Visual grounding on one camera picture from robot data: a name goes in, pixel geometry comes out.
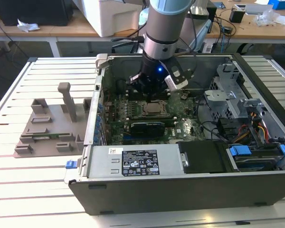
power supply label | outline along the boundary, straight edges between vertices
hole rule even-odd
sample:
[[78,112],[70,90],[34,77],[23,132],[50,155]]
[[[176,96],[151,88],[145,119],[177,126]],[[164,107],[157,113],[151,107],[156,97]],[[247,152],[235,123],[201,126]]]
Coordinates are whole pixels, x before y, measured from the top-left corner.
[[156,150],[123,151],[122,175],[159,175],[160,167]]

metal bracket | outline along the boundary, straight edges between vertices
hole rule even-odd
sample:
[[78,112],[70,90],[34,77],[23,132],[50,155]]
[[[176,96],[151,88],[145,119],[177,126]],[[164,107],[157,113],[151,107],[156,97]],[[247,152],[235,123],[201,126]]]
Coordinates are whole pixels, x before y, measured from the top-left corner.
[[101,69],[107,65],[109,65],[108,54],[98,54],[96,56],[96,68]]

computer case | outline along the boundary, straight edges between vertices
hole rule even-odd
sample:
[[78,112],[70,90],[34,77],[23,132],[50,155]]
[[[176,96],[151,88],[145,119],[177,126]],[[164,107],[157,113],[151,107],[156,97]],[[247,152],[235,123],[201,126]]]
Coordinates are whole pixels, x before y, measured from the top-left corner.
[[66,26],[72,16],[72,0],[0,0],[0,19],[5,26],[17,25],[17,19],[29,24]]

blue latch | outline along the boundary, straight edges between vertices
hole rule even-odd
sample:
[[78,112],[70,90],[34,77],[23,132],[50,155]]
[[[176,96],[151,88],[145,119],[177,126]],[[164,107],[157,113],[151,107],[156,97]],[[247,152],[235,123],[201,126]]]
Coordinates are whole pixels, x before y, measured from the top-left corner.
[[237,156],[237,155],[251,155],[251,151],[248,146],[232,146],[230,148],[230,152],[232,156]]
[[69,160],[69,161],[66,163],[66,169],[67,169],[67,170],[70,170],[70,169],[77,169],[77,161]]
[[280,149],[283,152],[283,154],[285,155],[285,145],[280,145]]

blue cap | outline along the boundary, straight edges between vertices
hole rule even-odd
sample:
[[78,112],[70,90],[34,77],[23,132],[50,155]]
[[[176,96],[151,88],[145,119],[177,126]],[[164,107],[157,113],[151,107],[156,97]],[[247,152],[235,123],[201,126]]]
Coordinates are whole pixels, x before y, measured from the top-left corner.
[[98,137],[94,136],[94,142],[97,143],[98,142]]

